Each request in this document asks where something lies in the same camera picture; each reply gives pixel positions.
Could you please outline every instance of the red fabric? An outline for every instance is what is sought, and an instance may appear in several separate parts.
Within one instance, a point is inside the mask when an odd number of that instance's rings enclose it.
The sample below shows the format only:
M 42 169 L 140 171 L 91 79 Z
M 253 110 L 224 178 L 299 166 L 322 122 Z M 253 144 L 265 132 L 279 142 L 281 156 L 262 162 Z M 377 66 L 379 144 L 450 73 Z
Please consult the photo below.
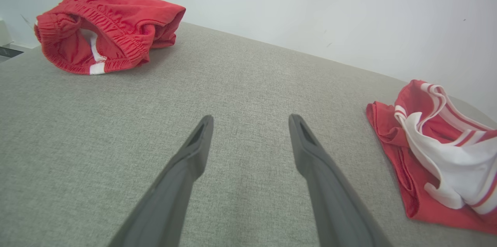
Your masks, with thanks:
M 418 89 L 413 88 L 415 84 L 419 83 L 411 82 L 401 90 L 396 104 L 401 103 L 408 114 L 422 111 L 422 118 L 425 118 L 433 110 L 433 101 L 430 98 L 425 99 L 426 93 L 417 94 Z M 497 234 L 497 226 L 487 224 L 489 219 L 485 219 L 485 215 L 478 215 L 467 205 L 458 210 L 447 208 L 424 190 L 426 183 L 438 186 L 439 181 L 417 161 L 410 151 L 405 132 L 395 119 L 394 113 L 394 106 L 381 102 L 368 104 L 366 108 L 369 123 L 378 135 L 385 154 L 392 162 L 407 217 L 455 228 Z M 438 115 L 424 124 L 423 133 L 442 143 L 454 141 L 461 134 Z M 489 215 L 494 217 L 496 214 L 492 212 Z
M 63 0 L 37 17 L 35 34 L 43 54 L 72 73 L 89 74 L 96 61 L 80 32 L 98 34 L 97 50 L 107 57 L 105 72 L 149 62 L 149 50 L 174 45 L 185 8 L 161 0 Z

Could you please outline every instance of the gray fabric surface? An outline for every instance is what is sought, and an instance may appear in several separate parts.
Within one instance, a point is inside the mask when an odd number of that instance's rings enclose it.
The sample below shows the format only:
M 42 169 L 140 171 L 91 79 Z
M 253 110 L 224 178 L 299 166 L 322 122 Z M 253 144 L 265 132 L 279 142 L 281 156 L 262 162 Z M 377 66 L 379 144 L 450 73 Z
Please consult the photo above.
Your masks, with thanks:
M 191 24 L 177 35 L 149 64 L 104 75 L 59 70 L 39 48 L 0 64 L 0 246 L 106 246 L 206 114 L 214 136 L 181 246 L 318 246 L 291 113 L 395 246 L 497 245 L 495 236 L 405 216 L 365 116 L 374 100 L 392 104 L 404 82 Z

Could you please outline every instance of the red garment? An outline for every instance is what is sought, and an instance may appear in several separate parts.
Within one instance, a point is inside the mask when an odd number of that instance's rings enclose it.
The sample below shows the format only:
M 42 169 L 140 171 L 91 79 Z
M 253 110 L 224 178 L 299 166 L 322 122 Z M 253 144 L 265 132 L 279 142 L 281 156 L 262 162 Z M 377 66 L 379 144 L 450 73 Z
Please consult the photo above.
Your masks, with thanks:
M 140 66 L 151 48 L 174 45 L 184 13 L 161 0 L 63 0 L 37 17 L 35 34 L 58 68 L 100 74 Z
M 396 105 L 403 106 L 405 112 L 408 113 L 405 114 L 407 116 L 412 112 L 422 112 L 421 118 L 423 119 L 434 109 L 430 96 L 422 93 L 418 88 L 422 83 L 424 82 L 413 80 L 399 93 Z M 489 224 L 495 221 L 489 221 L 485 217 L 482 219 L 468 205 L 461 209 L 447 208 L 426 192 L 424 189 L 426 183 L 438 187 L 440 182 L 420 164 L 412 153 L 405 131 L 394 116 L 395 112 L 394 106 L 381 102 L 368 104 L 366 108 L 369 123 L 378 135 L 385 154 L 392 162 L 407 217 L 455 228 L 497 234 L 497 226 Z M 447 125 L 439 115 L 426 121 L 422 132 L 441 143 L 455 141 L 461 135 L 459 130 Z

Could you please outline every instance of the folded clothing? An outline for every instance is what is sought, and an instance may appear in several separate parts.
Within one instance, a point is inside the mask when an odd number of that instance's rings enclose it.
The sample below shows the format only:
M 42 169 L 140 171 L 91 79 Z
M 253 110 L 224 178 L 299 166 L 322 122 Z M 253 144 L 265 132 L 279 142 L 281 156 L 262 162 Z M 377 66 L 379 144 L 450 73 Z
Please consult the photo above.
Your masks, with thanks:
M 462 115 L 444 89 L 413 80 L 366 114 L 392 162 L 409 218 L 497 234 L 497 130 Z
M 185 8 L 161 0 L 63 0 L 39 15 L 43 54 L 62 70 L 102 74 L 149 62 L 149 50 L 174 45 Z

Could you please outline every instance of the white wall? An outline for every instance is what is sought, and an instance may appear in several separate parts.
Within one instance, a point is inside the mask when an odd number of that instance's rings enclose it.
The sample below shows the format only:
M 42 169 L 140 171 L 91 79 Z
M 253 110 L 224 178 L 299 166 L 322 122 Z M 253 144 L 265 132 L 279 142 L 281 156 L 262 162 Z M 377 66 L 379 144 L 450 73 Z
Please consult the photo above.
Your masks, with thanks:
M 35 45 L 31 24 L 59 1 L 0 0 L 0 17 Z M 497 120 L 497 0 L 166 1 L 187 8 L 186 22 L 441 84 Z

